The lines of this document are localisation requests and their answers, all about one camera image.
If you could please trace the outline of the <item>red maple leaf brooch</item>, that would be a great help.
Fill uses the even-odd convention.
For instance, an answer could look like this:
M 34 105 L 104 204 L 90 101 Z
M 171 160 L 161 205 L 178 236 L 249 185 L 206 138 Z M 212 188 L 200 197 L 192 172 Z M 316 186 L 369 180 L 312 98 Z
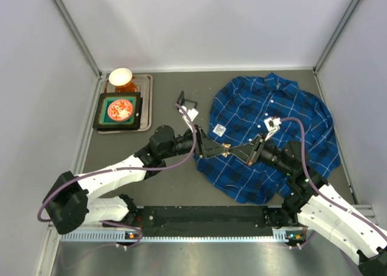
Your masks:
M 231 148 L 231 145 L 230 144 L 227 144 L 227 143 L 222 143 L 222 146 L 223 146 L 223 157 L 228 157 L 230 155 L 230 152 L 229 152 L 229 149 Z

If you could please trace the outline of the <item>blue plaid button shirt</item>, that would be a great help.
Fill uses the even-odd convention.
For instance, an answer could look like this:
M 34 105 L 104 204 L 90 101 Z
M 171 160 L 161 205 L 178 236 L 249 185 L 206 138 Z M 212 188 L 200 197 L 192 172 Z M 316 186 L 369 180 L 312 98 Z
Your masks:
M 240 146 L 258 135 L 270 135 L 269 142 L 280 149 L 290 141 L 304 141 L 310 167 L 324 178 L 341 164 L 326 105 L 296 81 L 274 73 L 231 79 L 210 108 L 208 136 L 217 143 Z M 287 176 L 264 163 L 247 165 L 234 155 L 195 160 L 214 187 L 239 203 L 264 205 L 275 194 L 290 194 Z

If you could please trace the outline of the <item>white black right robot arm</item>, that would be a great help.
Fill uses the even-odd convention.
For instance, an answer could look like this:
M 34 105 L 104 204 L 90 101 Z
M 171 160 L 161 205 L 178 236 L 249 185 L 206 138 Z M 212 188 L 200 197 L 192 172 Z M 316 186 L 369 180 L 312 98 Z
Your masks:
M 386 231 L 349 204 L 318 172 L 303 166 L 306 156 L 299 141 L 279 149 L 259 136 L 227 147 L 226 152 L 248 166 L 264 163 L 289 177 L 291 194 L 276 224 L 307 226 L 344 252 L 362 275 L 386 275 Z

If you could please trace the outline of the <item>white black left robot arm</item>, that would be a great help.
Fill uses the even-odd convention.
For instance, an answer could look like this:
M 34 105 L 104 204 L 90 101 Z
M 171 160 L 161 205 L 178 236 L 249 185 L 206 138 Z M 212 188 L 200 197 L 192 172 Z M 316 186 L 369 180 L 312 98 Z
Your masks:
M 100 170 L 74 175 L 62 173 L 43 200 L 46 211 L 60 235 L 75 231 L 82 225 L 97 222 L 122 222 L 135 216 L 137 207 L 128 196 L 103 198 L 104 194 L 122 186 L 144 181 L 169 170 L 167 158 L 193 155 L 210 158 L 228 151 L 210 139 L 198 126 L 176 136 L 173 128 L 160 126 L 149 142 L 128 158 Z

